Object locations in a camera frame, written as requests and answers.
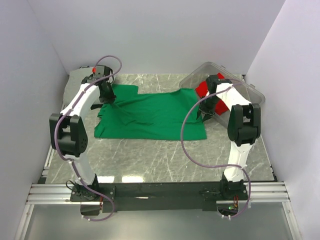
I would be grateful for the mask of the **green t shirt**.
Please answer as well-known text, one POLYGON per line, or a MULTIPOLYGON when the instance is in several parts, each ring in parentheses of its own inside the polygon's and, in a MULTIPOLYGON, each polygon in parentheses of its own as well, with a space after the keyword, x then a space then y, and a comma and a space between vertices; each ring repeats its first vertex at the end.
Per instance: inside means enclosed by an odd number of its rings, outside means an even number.
POLYGON ((197 110, 189 113, 198 100, 193 89, 139 93, 136 85, 115 84, 112 88, 115 102, 104 104, 97 114, 95 138, 178 141, 180 134, 185 141, 207 138, 197 110))

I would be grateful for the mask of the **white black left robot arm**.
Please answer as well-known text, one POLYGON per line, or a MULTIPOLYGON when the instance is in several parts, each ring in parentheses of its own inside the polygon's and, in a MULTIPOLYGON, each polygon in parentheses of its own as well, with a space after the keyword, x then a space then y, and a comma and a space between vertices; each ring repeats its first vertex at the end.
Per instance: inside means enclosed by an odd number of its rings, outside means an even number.
POLYGON ((69 105, 49 118, 51 146, 63 161, 68 162, 75 175, 75 183, 84 186, 82 195, 88 201, 99 197, 100 188, 93 184, 96 174, 86 153, 89 140, 84 120, 96 101, 112 104, 115 99, 110 82, 83 83, 69 105))

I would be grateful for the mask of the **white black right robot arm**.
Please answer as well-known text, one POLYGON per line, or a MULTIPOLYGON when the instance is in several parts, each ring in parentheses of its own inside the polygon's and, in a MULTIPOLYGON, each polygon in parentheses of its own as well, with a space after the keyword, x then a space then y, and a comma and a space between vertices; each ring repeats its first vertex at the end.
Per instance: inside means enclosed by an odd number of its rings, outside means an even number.
POLYGON ((219 187, 222 198, 230 200, 237 194, 233 183, 244 180, 243 169, 249 152, 261 135, 261 108, 243 97, 230 81, 222 83, 206 82, 207 93, 204 97, 216 93, 215 96, 203 100, 199 105, 197 116, 204 114, 203 121, 209 120, 218 102, 223 102, 230 111, 227 135, 230 140, 228 165, 223 171, 225 184, 219 187))

